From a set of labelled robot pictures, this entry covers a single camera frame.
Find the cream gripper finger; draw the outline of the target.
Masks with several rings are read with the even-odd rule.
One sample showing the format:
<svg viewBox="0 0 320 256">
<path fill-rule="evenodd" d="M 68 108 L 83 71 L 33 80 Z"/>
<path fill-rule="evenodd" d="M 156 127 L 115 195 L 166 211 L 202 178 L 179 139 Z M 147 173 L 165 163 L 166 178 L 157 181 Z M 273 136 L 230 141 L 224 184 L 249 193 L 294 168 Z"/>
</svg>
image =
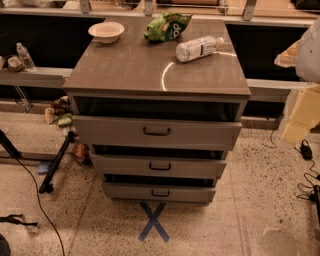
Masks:
<svg viewBox="0 0 320 256">
<path fill-rule="evenodd" d="M 296 55 L 300 41 L 294 42 L 281 54 L 278 54 L 274 64 L 280 67 L 289 68 L 296 66 Z"/>
<path fill-rule="evenodd" d="M 310 84 L 298 93 L 281 139 L 298 144 L 320 123 L 320 84 Z"/>
</svg>

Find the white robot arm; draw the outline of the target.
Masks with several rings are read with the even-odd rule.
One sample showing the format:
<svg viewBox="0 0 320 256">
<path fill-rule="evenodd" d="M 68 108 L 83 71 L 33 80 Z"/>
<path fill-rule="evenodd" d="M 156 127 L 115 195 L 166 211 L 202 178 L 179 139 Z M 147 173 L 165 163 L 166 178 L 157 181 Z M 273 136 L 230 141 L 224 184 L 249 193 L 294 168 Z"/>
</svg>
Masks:
<svg viewBox="0 0 320 256">
<path fill-rule="evenodd" d="M 298 93 L 281 134 L 287 143 L 297 144 L 320 123 L 320 17 L 298 41 L 279 54 L 274 63 L 280 67 L 294 67 L 296 75 L 307 82 Z"/>
</svg>

